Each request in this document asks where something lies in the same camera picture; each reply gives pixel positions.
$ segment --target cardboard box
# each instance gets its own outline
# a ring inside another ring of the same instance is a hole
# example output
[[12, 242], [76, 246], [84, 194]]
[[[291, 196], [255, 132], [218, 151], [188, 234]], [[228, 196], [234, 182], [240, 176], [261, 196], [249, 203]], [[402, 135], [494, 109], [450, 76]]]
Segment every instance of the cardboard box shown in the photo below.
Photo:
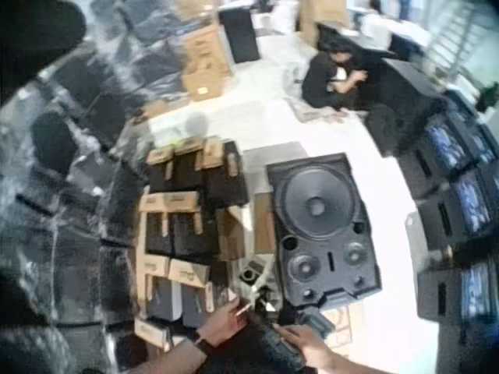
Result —
[[159, 99], [153, 101], [152, 103], [144, 105], [139, 109], [133, 116], [133, 123], [138, 125], [140, 123], [147, 122], [153, 118], [159, 117], [171, 111], [183, 108], [189, 105], [190, 99], [188, 97], [183, 97], [175, 101], [168, 101], [166, 99]]
[[255, 254], [275, 254], [276, 242], [272, 195], [269, 192], [255, 194]]
[[207, 26], [187, 34], [182, 41], [187, 58], [191, 62], [204, 58], [211, 63], [213, 70], [221, 72], [223, 76], [230, 76], [231, 69], [227, 57], [230, 52], [225, 49], [221, 41], [220, 30], [218, 25]]
[[210, 267], [207, 265], [172, 259], [168, 279], [189, 286], [204, 288], [208, 283], [209, 273]]
[[317, 44], [317, 22], [336, 21], [349, 26], [346, 0], [302, 0], [300, 4], [301, 38], [312, 47]]
[[144, 255], [141, 262], [137, 262], [145, 274], [155, 277], [168, 277], [170, 259], [167, 256]]
[[139, 318], [135, 318], [134, 325], [135, 335], [165, 351], [170, 349], [168, 328], [156, 326]]
[[242, 224], [242, 208], [230, 206], [228, 209], [216, 211], [218, 226], [218, 244], [220, 259], [234, 261], [244, 258], [246, 248], [244, 243], [244, 225]]
[[176, 0], [177, 15], [182, 21], [206, 16], [218, 12], [219, 0]]

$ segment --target black clothing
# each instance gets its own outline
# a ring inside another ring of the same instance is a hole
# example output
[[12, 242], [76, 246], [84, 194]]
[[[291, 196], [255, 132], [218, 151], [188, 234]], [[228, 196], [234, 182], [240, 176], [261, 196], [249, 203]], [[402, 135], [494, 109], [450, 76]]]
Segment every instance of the black clothing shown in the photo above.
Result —
[[313, 108], [332, 107], [335, 110], [352, 108], [356, 91], [348, 93], [329, 92], [327, 85], [334, 80], [338, 68], [326, 52], [319, 52], [310, 61], [308, 72], [302, 84], [302, 98]]
[[302, 96], [306, 102], [313, 106], [316, 101], [326, 97], [327, 85], [336, 77], [338, 69], [334, 60], [326, 52], [319, 52], [310, 61], [308, 72], [302, 84]]

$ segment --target speaker cone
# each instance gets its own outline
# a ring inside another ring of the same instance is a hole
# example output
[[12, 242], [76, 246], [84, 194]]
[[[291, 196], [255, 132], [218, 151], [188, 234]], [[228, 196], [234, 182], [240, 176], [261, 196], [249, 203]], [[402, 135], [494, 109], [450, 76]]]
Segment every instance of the speaker cone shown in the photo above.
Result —
[[352, 187], [342, 173], [309, 167], [294, 174], [280, 195], [280, 213], [290, 228], [308, 238], [326, 238], [352, 222]]
[[299, 282], [309, 282], [320, 272], [320, 261], [311, 255], [298, 255], [289, 261], [289, 273]]

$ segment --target box flap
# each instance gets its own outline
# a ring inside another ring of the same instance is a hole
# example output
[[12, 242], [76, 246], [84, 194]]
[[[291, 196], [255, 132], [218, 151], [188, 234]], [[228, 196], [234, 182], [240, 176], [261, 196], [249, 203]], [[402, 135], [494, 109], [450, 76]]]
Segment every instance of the box flap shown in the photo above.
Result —
[[173, 147], [172, 146], [163, 146], [161, 148], [156, 148], [149, 152], [147, 156], [147, 163], [149, 165], [160, 164], [162, 162], [166, 162], [171, 160], [173, 157]]

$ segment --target cardboard packaging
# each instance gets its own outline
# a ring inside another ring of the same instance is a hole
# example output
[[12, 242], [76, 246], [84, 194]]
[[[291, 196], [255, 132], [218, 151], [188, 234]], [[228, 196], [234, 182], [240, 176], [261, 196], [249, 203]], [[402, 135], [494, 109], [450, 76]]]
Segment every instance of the cardboard packaging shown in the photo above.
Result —
[[135, 335], [151, 343], [165, 352], [171, 348], [170, 331], [167, 327], [158, 326], [149, 321], [135, 318]]
[[133, 114], [133, 124], [139, 125], [140, 123], [147, 122], [160, 115], [169, 113], [170, 111], [183, 108], [189, 105], [189, 103], [190, 100], [188, 97], [183, 97], [175, 101], [168, 101], [166, 99], [153, 101], [152, 103], [144, 105]]
[[204, 288], [208, 283], [209, 273], [210, 267], [207, 265], [172, 259], [168, 278], [188, 286]]
[[189, 62], [182, 83], [194, 101], [220, 97], [224, 78], [231, 74], [219, 30], [212, 25], [184, 36]]
[[300, 2], [301, 38], [312, 47], [317, 44], [317, 22], [335, 21], [349, 26], [346, 0], [302, 0]]
[[176, 0], [177, 15], [182, 21], [215, 17], [221, 0]]
[[147, 156], [149, 166], [149, 193], [167, 192], [172, 189], [173, 147], [163, 146]]
[[255, 194], [255, 254], [275, 254], [274, 214], [272, 195], [269, 192]]
[[242, 208], [230, 206], [228, 209], [216, 211], [218, 225], [218, 243], [220, 260], [234, 261], [244, 258], [244, 225], [242, 224]]

